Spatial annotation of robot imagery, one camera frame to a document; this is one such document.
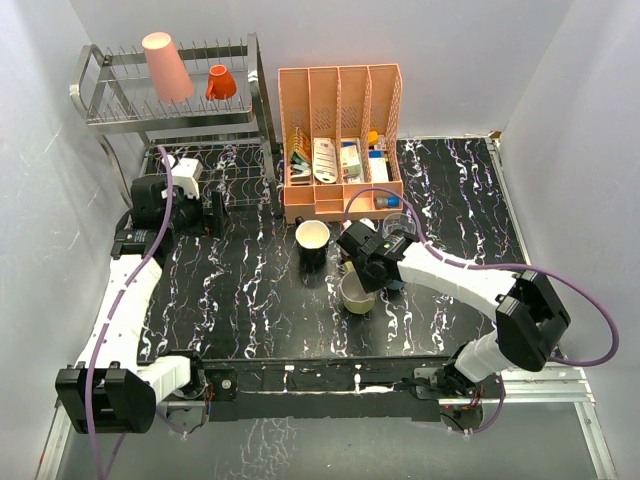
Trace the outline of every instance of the black marble table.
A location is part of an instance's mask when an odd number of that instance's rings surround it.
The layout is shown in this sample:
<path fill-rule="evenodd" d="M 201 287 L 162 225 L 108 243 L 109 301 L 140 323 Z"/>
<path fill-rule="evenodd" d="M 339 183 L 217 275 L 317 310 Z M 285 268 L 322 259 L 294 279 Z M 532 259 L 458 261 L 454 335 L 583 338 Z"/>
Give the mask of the black marble table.
<path fill-rule="evenodd" d="M 405 197 L 437 248 L 478 263 L 522 262 L 523 255 L 485 140 L 402 140 Z M 205 164 L 201 189 L 268 198 L 257 175 L 258 147 L 193 149 Z M 153 171 L 155 161 L 148 162 Z M 337 286 L 343 271 L 331 242 L 326 266 L 299 268 L 294 229 L 261 211 L 230 212 L 221 239 L 183 237 L 156 288 L 139 360 L 173 349 L 204 359 L 450 355 L 492 328 L 474 309 L 417 285 L 382 290 L 374 309 L 354 315 Z M 331 225 L 335 240 L 338 225 Z"/>

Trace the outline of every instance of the metal dish rack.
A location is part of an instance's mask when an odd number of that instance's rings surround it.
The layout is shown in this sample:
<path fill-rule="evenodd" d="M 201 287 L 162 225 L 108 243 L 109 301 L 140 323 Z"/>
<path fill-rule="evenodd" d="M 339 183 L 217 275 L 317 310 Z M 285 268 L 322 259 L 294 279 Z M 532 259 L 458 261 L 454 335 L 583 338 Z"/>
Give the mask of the metal dish rack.
<path fill-rule="evenodd" d="M 229 199 L 230 203 L 226 206 L 233 210 L 235 207 L 270 203 L 274 215 L 280 217 L 282 209 L 275 174 L 280 149 L 275 141 L 257 35 L 249 34 L 246 45 L 240 39 L 240 45 L 231 45 L 229 40 L 221 46 L 216 40 L 215 46 L 209 46 L 205 41 L 204 46 L 196 46 L 192 42 L 185 47 L 180 42 L 178 47 L 178 53 L 195 86 L 195 93 L 185 102 L 169 105 L 158 101 L 144 53 L 138 52 L 135 47 L 132 46 L 128 53 L 119 47 L 116 53 L 107 49 L 104 54 L 96 45 L 86 45 L 80 53 L 70 87 L 71 99 L 116 171 L 122 198 L 129 207 L 132 206 L 120 162 L 106 135 L 137 133 L 147 146 L 147 157 L 157 145 L 172 145 L 174 151 L 184 147 L 185 151 L 189 151 L 189 146 L 202 148 L 259 142 L 262 156 L 254 156 L 257 159 L 255 165 L 243 167 L 259 167 L 258 170 L 246 170 L 251 172 L 251 178 L 255 178 L 256 171 L 259 171 L 269 195 L 242 199 L 234 197 Z M 100 70 L 95 86 L 88 87 L 89 82 L 85 82 L 85 77 L 92 58 Z M 225 65 L 236 81 L 238 91 L 231 99 L 207 101 L 204 96 L 209 69 L 216 64 Z M 88 104 L 81 95 L 81 91 L 87 91 L 87 88 L 92 91 Z M 147 136 L 148 132 L 153 131 L 229 125 L 245 125 L 246 130 L 246 125 L 254 120 L 257 124 L 255 131 L 249 127 L 249 131 L 230 132 L 227 128 L 224 133 L 207 132 L 206 135 L 153 140 Z M 229 165 L 229 168 L 233 168 L 234 177 L 240 179 L 238 175 L 242 175 L 243 169 L 236 165 Z"/>

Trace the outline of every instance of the black mug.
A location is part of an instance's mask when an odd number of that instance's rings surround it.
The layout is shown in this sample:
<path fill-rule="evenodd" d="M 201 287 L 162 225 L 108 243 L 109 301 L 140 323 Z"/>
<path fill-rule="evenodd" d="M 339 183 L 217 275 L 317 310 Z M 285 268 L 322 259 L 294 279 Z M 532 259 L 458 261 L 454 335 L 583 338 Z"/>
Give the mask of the black mug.
<path fill-rule="evenodd" d="M 296 218 L 296 243 L 302 264 L 316 267 L 325 262 L 330 233 L 329 227 L 319 220 Z"/>

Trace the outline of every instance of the yellow bottle cap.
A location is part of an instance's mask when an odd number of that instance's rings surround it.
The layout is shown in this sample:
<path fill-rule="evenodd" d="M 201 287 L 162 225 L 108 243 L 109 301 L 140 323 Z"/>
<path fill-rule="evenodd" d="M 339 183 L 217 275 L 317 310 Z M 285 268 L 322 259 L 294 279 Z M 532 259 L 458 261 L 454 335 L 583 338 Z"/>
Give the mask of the yellow bottle cap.
<path fill-rule="evenodd" d="M 378 132 L 371 130 L 369 132 L 369 146 L 373 147 L 376 143 L 378 143 Z"/>

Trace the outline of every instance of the gray floor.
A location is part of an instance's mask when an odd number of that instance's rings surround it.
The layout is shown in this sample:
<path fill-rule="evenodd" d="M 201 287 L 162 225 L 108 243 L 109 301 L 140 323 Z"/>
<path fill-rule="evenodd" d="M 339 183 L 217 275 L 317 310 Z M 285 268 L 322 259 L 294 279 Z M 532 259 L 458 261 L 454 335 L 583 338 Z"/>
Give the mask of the gray floor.
<path fill-rule="evenodd" d="M 428 425 L 263 419 L 210 423 L 183 440 L 156 421 L 146 435 L 125 439 L 109 478 L 596 478 L 573 404 L 507 404 L 492 428 L 469 440 Z M 106 463 L 115 437 L 99 440 Z M 95 478 L 89 439 L 72 432 L 58 479 L 88 478 Z"/>

